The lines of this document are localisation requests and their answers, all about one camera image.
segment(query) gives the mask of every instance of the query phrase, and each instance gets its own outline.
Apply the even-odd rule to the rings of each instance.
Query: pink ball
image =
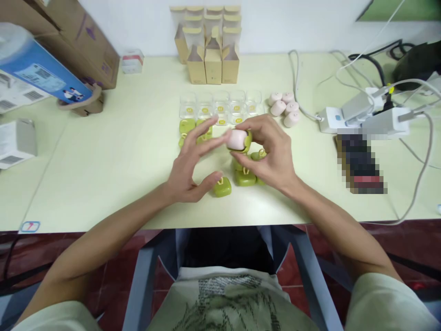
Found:
[[[294,101],[294,93],[292,92],[286,92],[282,95],[282,101],[286,104]]]
[[[299,112],[291,112],[289,113],[285,119],[283,120],[283,124],[286,127],[293,127],[296,125],[300,120],[300,113]]]
[[[226,146],[229,149],[234,150],[244,150],[245,149],[245,138],[248,136],[248,133],[244,130],[232,130],[231,136],[228,142],[226,143]]]
[[[271,107],[271,114],[274,116],[279,116],[283,113],[286,108],[286,104],[282,100],[276,101]]]
[[[281,99],[282,99],[282,94],[280,92],[273,92],[268,98],[268,104],[272,106],[276,101]]]
[[[285,115],[292,112],[299,112],[299,104],[296,101],[291,101],[286,105]]]

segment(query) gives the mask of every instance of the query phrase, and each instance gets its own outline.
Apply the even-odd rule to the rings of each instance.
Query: red floor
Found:
[[[370,224],[363,226],[386,251],[441,269],[440,221],[408,221],[394,227]],[[335,261],[334,253],[313,225],[303,225],[299,228],[308,233],[318,256]],[[95,316],[105,311],[99,322],[104,331],[121,330],[137,253],[157,233],[159,231],[141,231],[114,259],[95,272],[86,305]],[[79,236],[81,234],[22,235],[13,251],[8,277],[54,261]],[[16,234],[12,233],[0,234],[0,270],[3,270],[8,249],[15,237]],[[434,280],[401,265],[396,264],[396,269],[405,283],[412,288],[437,284]],[[37,275],[26,284],[34,283],[43,276],[44,273]],[[277,276],[283,290],[291,297],[291,302],[309,314],[308,302],[292,247]],[[350,294],[328,277],[325,278],[340,318],[344,322]],[[159,309],[172,283],[172,279],[158,262],[152,314]]]

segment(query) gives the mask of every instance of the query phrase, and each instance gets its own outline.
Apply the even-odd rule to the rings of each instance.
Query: white box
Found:
[[[140,74],[143,63],[143,53],[139,49],[131,50],[124,54],[121,68],[125,74]]]
[[[0,114],[46,99],[50,95],[15,77],[0,73]]]
[[[19,119],[0,125],[0,169],[8,169],[37,155],[35,127]]]

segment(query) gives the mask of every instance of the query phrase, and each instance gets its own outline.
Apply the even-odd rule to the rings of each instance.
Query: hand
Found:
[[[217,116],[212,117],[187,134],[181,152],[173,162],[170,177],[164,183],[164,192],[170,198],[171,203],[198,202],[222,178],[221,171],[215,171],[208,175],[199,185],[192,178],[194,167],[199,159],[213,149],[225,144],[230,138],[231,130],[228,130],[218,138],[212,138],[196,145],[197,138],[207,133],[210,126],[217,122],[217,119]]]
[[[231,155],[263,182],[287,195],[299,181],[294,171],[291,138],[268,114],[249,118],[236,129],[251,130],[253,141],[262,145],[267,155],[259,161],[242,153],[231,152]]]

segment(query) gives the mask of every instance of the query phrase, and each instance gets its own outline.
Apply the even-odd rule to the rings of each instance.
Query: white wall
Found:
[[[116,51],[140,48],[145,55],[175,55],[169,6],[242,6],[240,52],[362,51],[384,23],[355,22],[369,0],[79,0]],[[373,45],[404,38],[441,39],[440,22],[391,23]]]

